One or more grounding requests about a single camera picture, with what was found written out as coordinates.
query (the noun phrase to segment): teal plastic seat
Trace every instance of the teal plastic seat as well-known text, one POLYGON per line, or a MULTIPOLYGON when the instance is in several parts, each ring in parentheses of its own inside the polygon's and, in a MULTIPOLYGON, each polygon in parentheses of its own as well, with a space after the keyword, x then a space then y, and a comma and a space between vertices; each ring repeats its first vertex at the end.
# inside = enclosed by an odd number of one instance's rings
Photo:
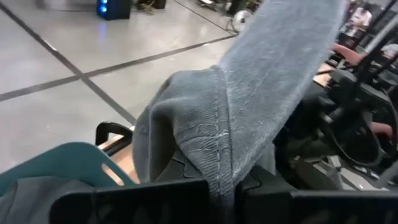
POLYGON ((67 177, 96 188, 118 186, 103 171, 103 164, 119 176, 124 186, 135 185, 130 177, 96 146, 84 142, 71 142, 53 148, 0 174, 0 195, 3 195, 17 179, 26 177, 67 177))

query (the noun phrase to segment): black equipment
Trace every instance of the black equipment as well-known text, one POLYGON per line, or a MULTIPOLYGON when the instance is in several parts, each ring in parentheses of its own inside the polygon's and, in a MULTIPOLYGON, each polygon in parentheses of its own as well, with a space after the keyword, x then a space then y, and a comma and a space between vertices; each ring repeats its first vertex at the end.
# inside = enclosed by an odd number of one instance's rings
MULTIPOLYGON (((381 48, 398 33, 398 26, 395 26, 383 40, 370 52, 353 72, 336 70, 332 72, 331 81, 325 88, 327 98, 332 101, 328 108, 323 108, 323 114, 318 123, 318 129, 309 134, 298 147, 310 147, 311 144, 318 144, 318 140, 327 143, 346 161, 357 166, 376 166, 383 157, 380 142, 372 133, 370 123, 372 116, 378 110, 387 110, 393 118, 391 126, 393 135, 397 135, 397 121, 395 109, 389 96, 381 88, 386 85, 381 81, 379 74, 384 71, 398 57, 396 55, 391 61, 380 68, 371 71, 371 62, 381 48), (359 139, 367 139, 364 148, 353 150, 353 144, 359 139)), ((397 154, 397 139, 393 138, 390 149, 385 149, 391 156, 397 154)))
POLYGON ((166 0, 155 0, 155 9, 164 9, 166 7, 166 0))
MULTIPOLYGON (((187 177, 189 163, 170 164, 179 180, 65 195, 50 223, 212 223, 207 182, 187 177)), ((398 194, 296 190, 258 166, 236 187, 236 205, 242 224, 398 222, 398 194)))
POLYGON ((231 7, 228 9, 228 14, 234 16, 237 12, 246 7, 246 0, 233 0, 231 7))
POLYGON ((97 15, 107 21, 130 19, 131 0, 97 0, 97 15))

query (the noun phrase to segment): gray fabric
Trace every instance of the gray fabric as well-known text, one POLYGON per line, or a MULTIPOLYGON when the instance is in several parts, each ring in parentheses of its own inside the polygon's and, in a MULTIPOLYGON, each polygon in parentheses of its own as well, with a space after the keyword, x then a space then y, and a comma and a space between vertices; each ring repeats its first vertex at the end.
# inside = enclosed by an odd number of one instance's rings
POLYGON ((345 4, 266 0, 217 65, 173 74, 137 120, 140 180, 155 180, 180 148, 230 221, 234 188, 256 161, 275 171, 272 140, 326 60, 345 4))
POLYGON ((1 224, 46 224, 51 205, 61 196, 92 189, 87 184, 58 177, 18 180, 0 197, 1 224))

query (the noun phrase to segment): black speaker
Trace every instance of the black speaker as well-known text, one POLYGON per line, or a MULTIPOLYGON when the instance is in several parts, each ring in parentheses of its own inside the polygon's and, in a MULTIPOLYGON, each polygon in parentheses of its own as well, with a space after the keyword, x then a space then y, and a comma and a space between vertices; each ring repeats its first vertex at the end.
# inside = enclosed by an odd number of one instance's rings
POLYGON ((130 19, 131 0, 97 0, 97 14, 107 21, 130 19))
POLYGON ((153 7, 155 9, 164 9, 166 7, 166 0, 155 0, 153 7))

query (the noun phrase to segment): gray concrete floor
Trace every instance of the gray concrete floor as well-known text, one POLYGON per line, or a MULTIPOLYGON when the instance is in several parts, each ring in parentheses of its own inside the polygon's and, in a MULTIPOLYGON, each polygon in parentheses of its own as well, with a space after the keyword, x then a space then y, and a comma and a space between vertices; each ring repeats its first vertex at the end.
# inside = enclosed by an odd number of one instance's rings
POLYGON ((234 42, 223 39, 228 19, 177 1, 107 22, 0 0, 20 19, 0 10, 0 172, 66 142, 94 143, 102 121, 131 126, 115 104, 137 117, 173 72, 216 63, 234 42))

